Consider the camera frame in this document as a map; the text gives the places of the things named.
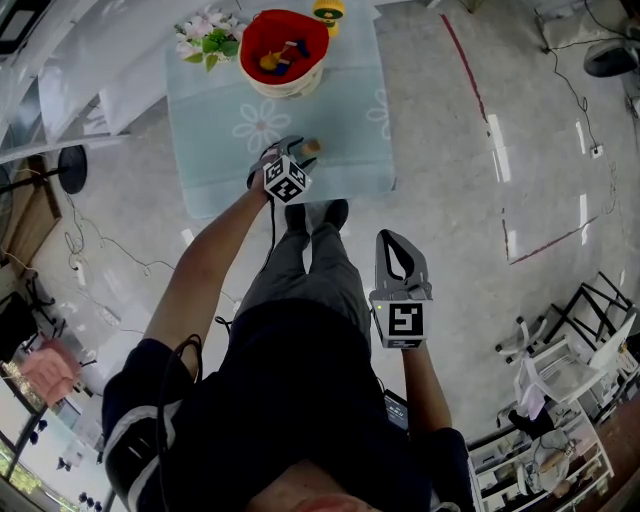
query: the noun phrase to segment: floral pattern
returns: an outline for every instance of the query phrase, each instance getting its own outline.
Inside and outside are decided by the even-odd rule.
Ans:
[[[289,126],[291,118],[286,114],[275,114],[275,110],[272,99],[264,100],[258,108],[248,103],[240,107],[240,115],[247,122],[236,125],[231,133],[234,137],[247,137],[249,153],[258,153],[282,138],[277,130]]]
[[[389,106],[387,105],[387,95],[383,89],[378,89],[375,93],[376,101],[379,107],[370,108],[367,111],[367,119],[373,123],[382,123],[382,138],[384,140],[391,139],[389,131]]]

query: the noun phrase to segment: toy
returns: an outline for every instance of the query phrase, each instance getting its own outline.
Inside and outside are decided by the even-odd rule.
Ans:
[[[263,71],[272,73],[276,76],[283,76],[291,66],[292,61],[300,57],[305,59],[309,58],[309,52],[307,51],[304,40],[295,42],[287,41],[281,51],[269,51],[267,55],[261,57],[260,68],[262,68]]]
[[[338,20],[344,17],[345,12],[342,0],[316,0],[313,4],[313,15],[327,26],[330,37],[340,33]]]

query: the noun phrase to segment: electrical outlet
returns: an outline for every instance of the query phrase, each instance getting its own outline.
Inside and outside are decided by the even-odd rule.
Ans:
[[[597,146],[592,147],[589,152],[591,153],[591,158],[595,160],[604,154],[604,148],[602,147],[602,144],[598,144]]]

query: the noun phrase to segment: black shoe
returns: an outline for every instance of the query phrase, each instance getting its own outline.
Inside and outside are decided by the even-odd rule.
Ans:
[[[284,209],[284,218],[289,231],[307,230],[307,211],[303,204],[292,204]]]
[[[333,224],[338,231],[342,229],[349,216],[349,203],[345,199],[332,202],[324,214],[324,221]]]

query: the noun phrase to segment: light blue tablecloth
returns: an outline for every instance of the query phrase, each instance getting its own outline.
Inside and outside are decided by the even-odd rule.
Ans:
[[[285,1],[262,8],[309,14],[312,5],[313,0]],[[323,148],[313,184],[298,202],[392,189],[389,117],[369,0],[347,2],[322,81],[302,98],[261,96],[235,61],[207,74],[202,65],[180,61],[172,46],[166,62],[173,143],[191,216],[222,213],[246,190],[249,167],[262,150],[292,134],[315,137]]]

